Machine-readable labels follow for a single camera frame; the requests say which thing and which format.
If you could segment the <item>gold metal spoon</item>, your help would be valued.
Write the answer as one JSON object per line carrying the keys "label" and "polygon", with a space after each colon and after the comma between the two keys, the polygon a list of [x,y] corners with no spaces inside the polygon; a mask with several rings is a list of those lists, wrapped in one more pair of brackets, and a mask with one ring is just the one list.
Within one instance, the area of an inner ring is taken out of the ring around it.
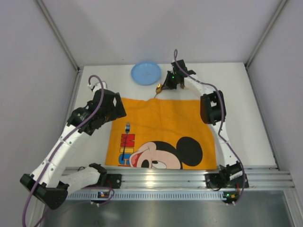
{"label": "gold metal spoon", "polygon": [[158,84],[157,87],[156,87],[156,89],[155,89],[155,95],[154,95],[153,98],[156,98],[156,96],[158,94],[160,94],[161,92],[162,92],[162,84]]}

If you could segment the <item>light blue plate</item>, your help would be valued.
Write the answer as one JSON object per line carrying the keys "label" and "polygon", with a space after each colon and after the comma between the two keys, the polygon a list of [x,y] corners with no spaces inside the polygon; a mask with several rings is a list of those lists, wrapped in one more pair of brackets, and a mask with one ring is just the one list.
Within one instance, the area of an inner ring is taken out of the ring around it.
{"label": "light blue plate", "polygon": [[161,69],[152,61],[142,61],[131,69],[131,77],[135,83],[148,86],[156,83],[161,78]]}

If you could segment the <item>blue fork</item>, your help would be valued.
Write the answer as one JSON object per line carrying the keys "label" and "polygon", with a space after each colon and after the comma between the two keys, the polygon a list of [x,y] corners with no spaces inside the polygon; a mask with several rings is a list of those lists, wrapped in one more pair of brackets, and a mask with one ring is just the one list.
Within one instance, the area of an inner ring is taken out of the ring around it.
{"label": "blue fork", "polygon": [[122,153],[122,159],[125,157],[125,148],[126,148],[126,143],[127,143],[127,136],[130,132],[130,123],[127,123],[125,126],[125,142],[124,142],[124,147],[123,147],[123,153]]}

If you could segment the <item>orange cartoon mouse towel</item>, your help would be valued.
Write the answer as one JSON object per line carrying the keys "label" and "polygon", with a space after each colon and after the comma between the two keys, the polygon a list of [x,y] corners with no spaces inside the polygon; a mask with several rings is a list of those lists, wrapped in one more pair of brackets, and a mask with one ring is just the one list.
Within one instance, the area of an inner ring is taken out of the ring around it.
{"label": "orange cartoon mouse towel", "polygon": [[[200,118],[198,100],[123,98],[126,116],[113,121],[107,166],[215,170],[214,137]],[[130,123],[125,157],[125,126]]]}

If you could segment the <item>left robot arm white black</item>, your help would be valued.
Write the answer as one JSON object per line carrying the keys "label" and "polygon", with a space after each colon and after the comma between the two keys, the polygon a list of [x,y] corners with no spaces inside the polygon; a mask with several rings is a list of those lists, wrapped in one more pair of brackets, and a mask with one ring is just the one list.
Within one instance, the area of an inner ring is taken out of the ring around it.
{"label": "left robot arm white black", "polygon": [[119,93],[95,90],[93,99],[85,107],[71,113],[60,138],[40,166],[31,174],[23,174],[20,183],[51,210],[59,208],[70,194],[82,188],[104,186],[107,170],[97,163],[70,175],[63,176],[63,173],[78,148],[96,130],[125,116]]}

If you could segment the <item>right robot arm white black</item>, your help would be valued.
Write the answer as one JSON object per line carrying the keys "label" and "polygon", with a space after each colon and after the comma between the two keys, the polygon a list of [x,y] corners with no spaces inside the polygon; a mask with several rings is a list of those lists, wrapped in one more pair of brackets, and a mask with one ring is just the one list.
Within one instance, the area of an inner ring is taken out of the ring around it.
{"label": "right robot arm white black", "polygon": [[196,72],[186,67],[184,60],[175,60],[171,63],[172,69],[167,72],[160,90],[173,90],[180,85],[190,89],[200,99],[200,116],[215,136],[215,143],[223,155],[223,164],[220,165],[218,181],[210,179],[211,186],[223,188],[235,186],[237,183],[243,188],[246,186],[246,173],[239,156],[233,150],[226,130],[226,106],[223,92],[215,85],[199,80]]}

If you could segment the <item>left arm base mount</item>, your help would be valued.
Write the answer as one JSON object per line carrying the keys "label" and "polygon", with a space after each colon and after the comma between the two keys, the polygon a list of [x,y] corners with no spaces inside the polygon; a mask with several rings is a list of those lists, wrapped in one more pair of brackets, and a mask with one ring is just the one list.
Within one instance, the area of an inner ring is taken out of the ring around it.
{"label": "left arm base mount", "polygon": [[84,189],[88,188],[101,188],[101,187],[109,187],[112,189],[119,189],[122,183],[122,175],[121,174],[107,174],[105,180],[98,181],[96,184],[89,185],[84,187]]}

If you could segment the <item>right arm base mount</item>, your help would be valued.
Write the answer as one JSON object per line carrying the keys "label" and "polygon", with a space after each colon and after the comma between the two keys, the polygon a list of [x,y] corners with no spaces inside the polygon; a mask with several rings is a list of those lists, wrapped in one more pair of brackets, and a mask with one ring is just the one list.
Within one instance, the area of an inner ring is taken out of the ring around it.
{"label": "right arm base mount", "polygon": [[243,176],[237,177],[233,180],[227,180],[219,173],[216,174],[206,174],[205,175],[206,187],[208,189],[212,189],[214,191],[218,191],[222,188],[234,188],[236,189],[238,186],[242,188],[244,178]]}

